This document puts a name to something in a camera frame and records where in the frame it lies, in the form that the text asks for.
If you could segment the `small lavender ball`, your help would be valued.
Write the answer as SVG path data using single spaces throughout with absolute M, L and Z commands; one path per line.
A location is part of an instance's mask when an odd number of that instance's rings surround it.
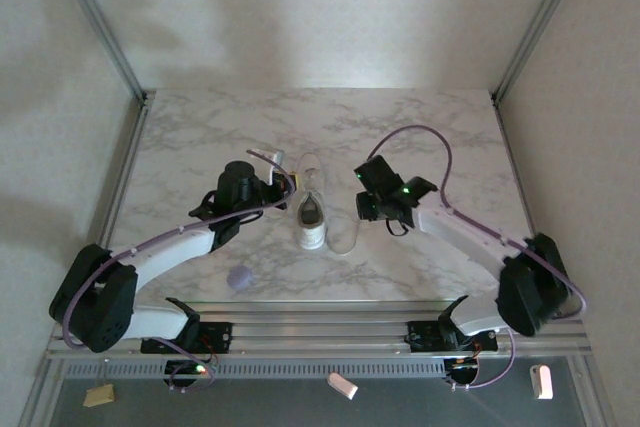
M 251 269 L 244 265 L 238 265 L 232 268 L 227 275 L 226 282 L 227 285 L 235 291 L 247 289 L 252 283 Z

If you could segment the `small white plastic block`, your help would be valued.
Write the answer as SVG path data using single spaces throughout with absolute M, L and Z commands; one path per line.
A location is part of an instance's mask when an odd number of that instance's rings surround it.
M 349 381 L 348 379 L 344 378 L 342 375 L 340 375 L 337 372 L 332 372 L 329 374 L 327 378 L 327 383 L 334 390 L 336 390 L 337 392 L 339 392 L 341 395 L 343 395 L 349 400 L 352 400 L 358 391 L 357 385 L 355 385 L 353 382 Z

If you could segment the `circuit board with green light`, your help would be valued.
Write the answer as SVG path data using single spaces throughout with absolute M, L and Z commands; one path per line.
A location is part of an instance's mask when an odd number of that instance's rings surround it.
M 179 375 L 207 375 L 208 369 L 216 371 L 219 367 L 219 363 L 216 360 L 206 362 L 204 365 L 192 360 L 172 360 L 168 361 L 165 365 L 165 376 L 179 376 Z

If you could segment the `aluminium frame post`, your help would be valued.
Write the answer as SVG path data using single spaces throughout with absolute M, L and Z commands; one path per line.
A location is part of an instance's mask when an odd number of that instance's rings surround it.
M 539 2 L 497 87 L 491 93 L 492 102 L 496 109 L 500 108 L 500 105 L 514 87 L 561 1 L 541 0 Z
M 147 92 L 138 81 L 127 60 L 98 0 L 76 0 L 89 22 L 101 46 L 129 90 L 132 99 L 142 108 L 147 100 Z

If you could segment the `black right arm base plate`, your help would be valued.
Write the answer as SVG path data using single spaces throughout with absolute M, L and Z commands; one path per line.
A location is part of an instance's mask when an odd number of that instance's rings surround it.
M 410 321 L 406 326 L 404 342 L 409 345 L 412 353 L 475 353 L 498 350 L 496 334 L 492 331 L 466 336 L 438 321 Z

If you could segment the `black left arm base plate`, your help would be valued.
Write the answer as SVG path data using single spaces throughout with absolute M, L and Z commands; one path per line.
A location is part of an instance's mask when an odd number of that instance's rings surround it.
M 187 327 L 171 343 L 191 354 L 227 354 L 233 327 L 234 324 L 230 322 L 203 322 Z

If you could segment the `tan paper tag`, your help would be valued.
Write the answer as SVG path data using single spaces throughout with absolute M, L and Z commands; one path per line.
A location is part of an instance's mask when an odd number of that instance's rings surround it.
M 113 402 L 114 400 L 114 386 L 112 384 L 106 384 L 87 390 L 83 406 L 91 408 Z

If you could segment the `aluminium mounting rail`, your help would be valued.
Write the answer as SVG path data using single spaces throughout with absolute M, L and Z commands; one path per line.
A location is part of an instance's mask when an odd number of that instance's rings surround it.
M 409 321 L 436 320 L 450 301 L 197 302 L 204 321 L 230 322 L 229 358 L 409 357 L 403 341 Z M 103 354 L 71 350 L 54 326 L 45 355 L 53 358 L 135 358 L 139 340 L 124 340 Z M 521 357 L 589 355 L 581 321 L 547 324 L 536 337 L 514 335 Z

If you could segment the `white rectangular box device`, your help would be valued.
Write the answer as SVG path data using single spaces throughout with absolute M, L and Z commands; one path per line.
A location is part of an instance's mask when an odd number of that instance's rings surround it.
M 533 365 L 530 370 L 534 398 L 552 400 L 554 397 L 551 369 L 544 364 Z

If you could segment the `aluminium table side rail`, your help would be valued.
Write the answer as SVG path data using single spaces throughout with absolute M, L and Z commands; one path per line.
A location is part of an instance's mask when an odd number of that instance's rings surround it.
M 142 103 L 132 100 L 124 117 L 88 234 L 99 245 L 111 242 L 154 97 L 145 92 Z
M 517 161 L 516 161 L 516 157 L 515 157 L 515 153 L 512 147 L 512 143 L 510 141 L 509 138 L 509 134 L 507 132 L 507 128 L 506 128 L 506 124 L 504 122 L 504 118 L 500 109 L 500 105 L 498 103 L 497 100 L 494 99 L 494 97 L 491 97 L 491 102 L 492 102 L 492 106 L 494 109 L 494 113 L 496 116 L 496 121 L 498 124 L 498 127 L 500 129 L 501 132 L 501 136 L 502 136 L 502 140 L 506 149 L 506 153 L 510 162 L 510 166 L 511 166 L 511 170 L 513 172 L 513 176 L 514 176 L 514 182 L 516 184 L 517 190 L 518 190 L 518 194 L 519 194 L 519 198 L 520 198 L 520 202 L 522 205 L 522 209 L 526 218 L 526 222 L 527 222 L 527 235 L 522 234 L 520 237 L 521 240 L 521 245 L 522 246 L 527 246 L 527 241 L 528 240 L 533 240 L 534 237 L 536 236 L 536 226 L 535 226 L 535 222 L 533 219 L 533 215 L 531 212 L 531 208 L 529 205 L 529 202 L 526 198 L 526 193 L 525 193 L 525 189 L 524 189 L 524 185 L 522 182 L 522 176 L 520 174 L 519 171 L 519 167 L 517 165 Z

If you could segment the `white sneaker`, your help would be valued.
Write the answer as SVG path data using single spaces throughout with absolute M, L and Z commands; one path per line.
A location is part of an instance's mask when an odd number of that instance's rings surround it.
M 357 245 L 360 222 L 349 215 L 331 211 L 326 202 L 325 208 L 327 231 L 325 243 L 321 248 L 326 247 L 330 252 L 338 256 L 349 255 Z

